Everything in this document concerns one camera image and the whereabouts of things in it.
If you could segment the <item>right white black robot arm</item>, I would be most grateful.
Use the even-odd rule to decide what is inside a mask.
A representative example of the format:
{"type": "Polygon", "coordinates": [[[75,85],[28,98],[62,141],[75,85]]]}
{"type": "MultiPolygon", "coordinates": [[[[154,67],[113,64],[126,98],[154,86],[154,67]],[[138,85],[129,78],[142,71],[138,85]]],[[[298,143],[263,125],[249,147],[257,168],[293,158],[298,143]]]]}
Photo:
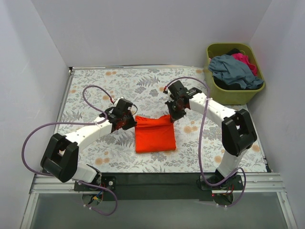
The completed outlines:
{"type": "Polygon", "coordinates": [[[244,154],[257,140],[249,112],[228,108],[198,88],[187,89],[179,78],[168,83],[163,92],[168,95],[166,105],[172,122],[183,118],[185,110],[189,109],[202,114],[203,119],[208,118],[221,128],[225,149],[222,161],[213,176],[202,176],[202,180],[210,187],[228,189],[233,184],[233,177],[239,170],[244,154]]]}

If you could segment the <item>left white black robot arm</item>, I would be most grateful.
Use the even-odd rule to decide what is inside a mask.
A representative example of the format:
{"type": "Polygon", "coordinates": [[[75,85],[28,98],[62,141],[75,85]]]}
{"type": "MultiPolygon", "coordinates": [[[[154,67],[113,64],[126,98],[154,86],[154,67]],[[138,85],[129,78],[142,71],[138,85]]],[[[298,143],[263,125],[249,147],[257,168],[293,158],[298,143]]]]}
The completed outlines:
{"type": "Polygon", "coordinates": [[[131,112],[133,106],[132,102],[120,98],[91,124],[65,135],[54,134],[41,159],[41,167],[63,183],[79,180],[84,181],[89,190],[98,190],[102,184],[97,176],[99,171],[79,163],[79,153],[103,136],[135,127],[136,121],[131,112]]]}

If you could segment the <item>orange t-shirt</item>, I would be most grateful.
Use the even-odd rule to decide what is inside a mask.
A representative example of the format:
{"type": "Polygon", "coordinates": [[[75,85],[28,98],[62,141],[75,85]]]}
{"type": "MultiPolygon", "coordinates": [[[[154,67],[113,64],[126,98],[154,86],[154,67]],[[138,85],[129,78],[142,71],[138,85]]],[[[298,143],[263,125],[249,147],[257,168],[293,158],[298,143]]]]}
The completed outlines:
{"type": "Polygon", "coordinates": [[[174,151],[176,140],[170,115],[158,119],[136,116],[135,152],[137,154],[174,151]]]}

